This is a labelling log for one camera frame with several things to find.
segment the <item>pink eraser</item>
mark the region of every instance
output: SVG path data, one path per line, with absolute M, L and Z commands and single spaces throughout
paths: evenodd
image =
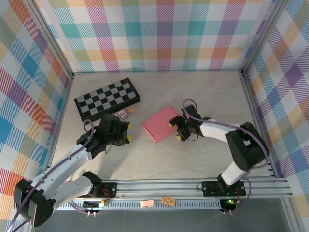
M 140 202 L 140 207 L 141 208 L 154 207 L 154 204 L 155 204 L 154 200 L 141 201 Z
M 177 127 L 169 126 L 169 121 L 176 116 L 179 116 L 176 110 L 168 106 L 144 121 L 142 125 L 152 139 L 158 143 L 177 130 Z

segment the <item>plaid wallpaper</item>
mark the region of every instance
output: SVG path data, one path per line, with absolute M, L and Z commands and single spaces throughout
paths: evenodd
M 0 231 L 15 184 L 42 171 L 68 83 L 22 0 L 0 0 Z
M 272 156 L 309 231 L 309 0 L 290 0 L 250 70 Z
M 75 71 L 241 66 L 271 0 L 36 0 Z

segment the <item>pink box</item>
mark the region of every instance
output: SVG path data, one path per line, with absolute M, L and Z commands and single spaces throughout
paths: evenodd
M 169 126 L 169 121 L 176 116 L 179 116 L 176 110 L 168 106 L 144 121 L 142 125 L 152 139 L 158 143 L 177 130 L 177 127 Z

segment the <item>black and white checkered board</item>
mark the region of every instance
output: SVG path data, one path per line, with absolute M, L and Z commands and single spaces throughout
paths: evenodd
M 80 96 L 74 101 L 82 121 L 96 121 L 105 114 L 115 113 L 140 102 L 140 96 L 129 78 L 126 78 Z

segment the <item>white floor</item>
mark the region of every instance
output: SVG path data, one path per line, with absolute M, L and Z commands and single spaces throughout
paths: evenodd
M 112 147 L 76 171 L 70 179 L 92 171 L 102 179 L 169 179 L 217 177 L 232 162 L 228 145 L 212 138 L 180 142 L 176 133 L 155 143 L 141 123 L 168 105 L 179 114 L 183 100 L 194 99 L 202 117 L 242 124 L 252 122 L 251 113 L 237 71 L 198 72 L 113 72 L 81 73 L 75 76 L 60 137 L 53 159 L 65 155 L 84 133 L 74 98 L 129 77 L 141 102 L 139 112 L 129 116 L 132 142 Z M 255 170 L 251 176 L 268 176 Z

